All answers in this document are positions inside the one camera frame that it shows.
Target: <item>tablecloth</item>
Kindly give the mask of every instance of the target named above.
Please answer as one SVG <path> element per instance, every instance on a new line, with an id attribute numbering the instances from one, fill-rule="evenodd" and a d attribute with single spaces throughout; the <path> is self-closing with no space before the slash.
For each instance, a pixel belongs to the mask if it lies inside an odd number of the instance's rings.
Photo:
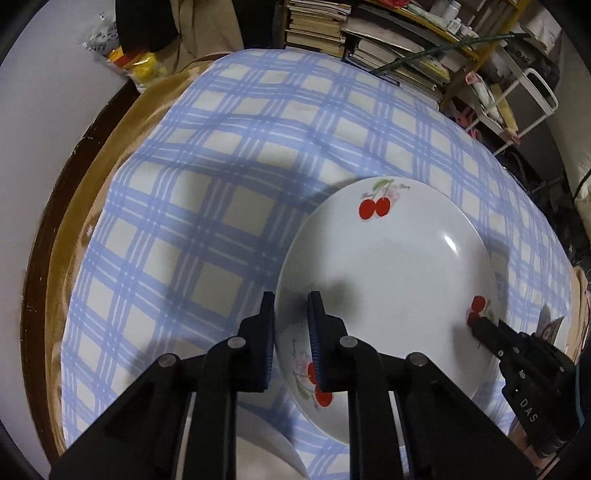
<path id="1" fill-rule="evenodd" d="M 197 355 L 274 290 L 298 228 L 355 180 L 436 188 L 478 230 L 503 317 L 570 321 L 570 265 L 542 213 L 477 141 L 403 90 L 324 54 L 247 50 L 212 64 L 118 170 L 62 343 L 71 444 L 158 355 Z M 507 431 L 497 378 L 475 401 Z M 293 442 L 310 478 L 348 478 L 348 447 L 297 410 L 274 368 L 241 406 Z"/>

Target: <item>plastic bag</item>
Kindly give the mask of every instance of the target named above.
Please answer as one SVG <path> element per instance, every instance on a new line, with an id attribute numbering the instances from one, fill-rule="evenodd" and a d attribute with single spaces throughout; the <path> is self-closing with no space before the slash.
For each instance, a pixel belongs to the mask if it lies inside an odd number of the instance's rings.
<path id="1" fill-rule="evenodd" d="M 82 42 L 86 50 L 104 59 L 118 73 L 131 78 L 140 93 L 154 82 L 168 75 L 156 55 L 149 51 L 123 53 L 114 14 L 101 13 L 99 21 L 92 25 Z"/>

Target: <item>white plate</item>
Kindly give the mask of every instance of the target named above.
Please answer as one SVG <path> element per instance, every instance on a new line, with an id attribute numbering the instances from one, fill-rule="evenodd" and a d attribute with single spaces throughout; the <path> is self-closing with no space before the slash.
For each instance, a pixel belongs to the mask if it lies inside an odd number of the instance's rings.
<path id="1" fill-rule="evenodd" d="M 364 210 L 370 202 L 361 207 L 368 199 L 378 212 L 362 219 L 372 212 Z M 310 290 L 321 292 L 326 312 L 341 317 L 350 335 L 400 358 L 423 352 L 469 397 L 491 363 L 466 324 L 475 296 L 487 299 L 491 319 L 499 311 L 488 254 L 464 214 L 428 185 L 379 177 L 345 187 L 310 215 L 281 269 L 281 371 L 304 415 L 348 443 L 346 394 L 319 394 L 308 376 Z"/>
<path id="2" fill-rule="evenodd" d="M 175 480 L 182 480 L 195 394 L 189 402 L 178 453 Z M 308 473 L 294 446 L 260 417 L 238 407 L 236 412 L 236 480 L 306 480 Z"/>

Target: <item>cable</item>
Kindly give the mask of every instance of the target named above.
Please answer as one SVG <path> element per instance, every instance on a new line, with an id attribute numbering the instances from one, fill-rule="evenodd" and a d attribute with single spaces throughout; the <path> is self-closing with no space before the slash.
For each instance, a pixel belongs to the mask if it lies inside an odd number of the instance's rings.
<path id="1" fill-rule="evenodd" d="M 420 51 L 419 53 L 415 53 L 413 55 L 409 55 L 408 57 L 403 57 L 401 59 L 394 60 L 393 62 L 387 63 L 381 67 L 373 69 L 370 71 L 372 75 L 377 75 L 378 73 L 383 72 L 384 70 L 388 70 L 390 68 L 394 69 L 400 65 L 403 65 L 411 60 L 420 59 L 426 55 L 434 55 L 436 53 L 446 51 L 446 50 L 456 50 L 458 48 L 467 47 L 469 45 L 473 45 L 475 43 L 482 43 L 482 42 L 490 42 L 495 40 L 506 40 L 507 38 L 527 38 L 530 35 L 528 33 L 503 33 L 500 35 L 491 35 L 489 37 L 478 37 L 478 38 L 465 38 L 464 40 L 460 40 L 456 43 L 450 43 L 446 45 L 439 45 L 438 47 L 433 47 L 428 50 Z"/>
<path id="2" fill-rule="evenodd" d="M 577 196 L 579 196 L 579 193 L 580 193 L 581 189 L 583 188 L 583 183 L 585 183 L 587 181 L 587 179 L 589 178 L 590 175 L 591 175 L 591 168 L 584 175 L 583 179 L 579 182 L 579 186 L 574 191 L 573 201 L 575 201 L 577 199 Z"/>

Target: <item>red cherry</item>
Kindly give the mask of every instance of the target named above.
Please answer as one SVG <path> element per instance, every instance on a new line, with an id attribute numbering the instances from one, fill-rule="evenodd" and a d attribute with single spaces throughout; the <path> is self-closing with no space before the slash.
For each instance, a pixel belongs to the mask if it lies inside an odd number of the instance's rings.
<path id="1" fill-rule="evenodd" d="M 318 405 L 320 405 L 321 407 L 328 407 L 332 402 L 332 393 L 321 392 L 318 388 L 318 385 L 316 385 L 314 395 L 316 396 L 316 401 L 318 402 Z"/>
<path id="2" fill-rule="evenodd" d="M 474 325 L 474 322 L 477 321 L 480 318 L 480 315 L 478 315 L 476 312 L 470 312 L 468 314 L 468 326 L 472 326 Z"/>
<path id="3" fill-rule="evenodd" d="M 472 300 L 472 311 L 473 312 L 480 313 L 482 310 L 484 310 L 485 306 L 486 306 L 486 300 L 484 297 L 481 297 L 480 295 L 477 295 L 476 297 L 474 297 L 474 300 Z"/>
<path id="4" fill-rule="evenodd" d="M 308 365 L 308 378 L 314 385 L 316 385 L 316 379 L 314 377 L 314 364 Z"/>
<path id="5" fill-rule="evenodd" d="M 363 202 L 361 202 L 361 205 L 359 205 L 359 216 L 363 220 L 367 220 L 368 218 L 371 218 L 371 216 L 374 214 L 374 212 L 375 212 L 375 202 L 372 199 L 365 199 Z"/>
<path id="6" fill-rule="evenodd" d="M 390 199 L 386 197 L 380 198 L 377 202 L 375 202 L 375 213 L 378 216 L 383 217 L 390 211 Z"/>

